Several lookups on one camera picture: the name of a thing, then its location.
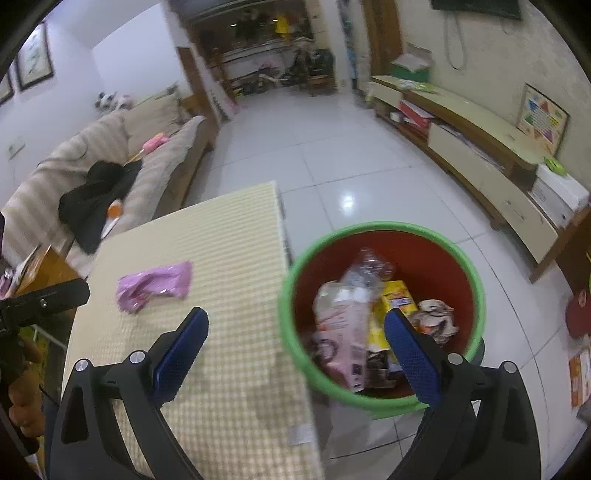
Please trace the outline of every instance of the pink plastic bag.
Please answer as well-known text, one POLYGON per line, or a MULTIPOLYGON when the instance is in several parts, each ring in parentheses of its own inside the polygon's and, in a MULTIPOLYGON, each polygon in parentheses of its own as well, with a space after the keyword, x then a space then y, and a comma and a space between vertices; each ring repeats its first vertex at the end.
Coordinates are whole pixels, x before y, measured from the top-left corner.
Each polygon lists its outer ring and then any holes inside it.
POLYGON ((142 150, 144 150, 144 153, 147 155, 148 153, 151 153, 154 150, 156 150, 160 145, 164 145, 168 140, 170 140, 169 137, 167 137, 163 133, 159 133, 156 136, 150 138, 144 144, 142 150))
POLYGON ((191 284, 191 262, 157 267, 126 275, 117 285, 117 303, 123 312, 135 313, 155 296, 185 298, 191 284))

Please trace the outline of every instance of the cabinet drawer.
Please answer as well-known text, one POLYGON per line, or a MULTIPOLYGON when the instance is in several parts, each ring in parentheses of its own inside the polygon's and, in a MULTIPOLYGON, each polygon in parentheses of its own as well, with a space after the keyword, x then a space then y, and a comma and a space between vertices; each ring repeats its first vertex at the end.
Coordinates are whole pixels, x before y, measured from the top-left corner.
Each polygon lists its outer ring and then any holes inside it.
POLYGON ((527 249, 540 262, 558 237, 552 224, 513 182, 487 165, 481 192, 513 227, 527 249))
POLYGON ((370 89, 374 94, 374 97, 386 102, 394 108, 398 108, 398 104, 400 103, 400 100, 402 100, 401 92, 375 82, 371 82, 370 89))
POLYGON ((480 155, 435 124, 431 124, 429 129, 429 147, 480 190, 488 165, 480 155))

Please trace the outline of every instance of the blue gripper pad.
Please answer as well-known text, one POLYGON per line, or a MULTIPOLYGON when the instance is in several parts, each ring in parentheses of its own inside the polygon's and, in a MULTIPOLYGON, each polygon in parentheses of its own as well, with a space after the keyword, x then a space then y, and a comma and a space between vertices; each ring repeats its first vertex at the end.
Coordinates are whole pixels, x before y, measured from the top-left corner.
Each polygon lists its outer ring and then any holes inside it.
POLYGON ((173 338, 160 362, 154 367, 152 375, 154 386, 152 401, 154 404, 162 406, 162 404, 174 400, 191 365, 197 358, 208 332, 207 313, 205 310, 195 307, 175 332, 164 333, 156 340, 155 347, 165 336, 170 335, 173 338))
MULTIPOLYGON (((384 333, 419 401, 436 407, 441 400, 439 372, 415 338, 422 334, 414 331, 399 309, 386 314, 384 333)), ((426 341, 435 344, 432 338, 426 341)))

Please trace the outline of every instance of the metal screw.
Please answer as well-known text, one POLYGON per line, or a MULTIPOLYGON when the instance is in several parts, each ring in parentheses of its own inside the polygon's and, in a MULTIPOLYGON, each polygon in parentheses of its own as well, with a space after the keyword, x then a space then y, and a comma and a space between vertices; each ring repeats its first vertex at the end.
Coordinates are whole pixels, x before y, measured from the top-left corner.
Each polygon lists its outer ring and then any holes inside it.
POLYGON ((447 361, 449 361, 452 365, 460 365, 464 359, 459 353, 450 353, 447 356, 447 361))
POLYGON ((78 360, 76 362, 76 370, 78 370, 79 372, 82 372, 83 370, 86 370, 86 367, 88 367, 88 360, 78 360))
POLYGON ((505 362, 503 364, 503 368, 506 372, 509 372, 510 374, 514 374, 515 372, 517 372, 517 365, 515 365, 513 362, 505 362))
POLYGON ((140 364, 146 358, 146 354, 142 350, 137 350, 129 356, 129 361, 133 364, 140 364))

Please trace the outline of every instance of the orange object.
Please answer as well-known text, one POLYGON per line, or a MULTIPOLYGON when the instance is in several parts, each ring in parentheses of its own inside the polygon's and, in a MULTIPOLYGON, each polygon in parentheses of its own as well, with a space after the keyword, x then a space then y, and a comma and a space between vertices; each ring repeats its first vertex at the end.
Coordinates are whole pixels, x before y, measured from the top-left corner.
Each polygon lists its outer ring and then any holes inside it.
POLYGON ((109 205, 109 209, 107 210, 107 217, 108 218, 118 218, 123 215, 123 203, 121 200, 115 200, 111 205, 109 205))

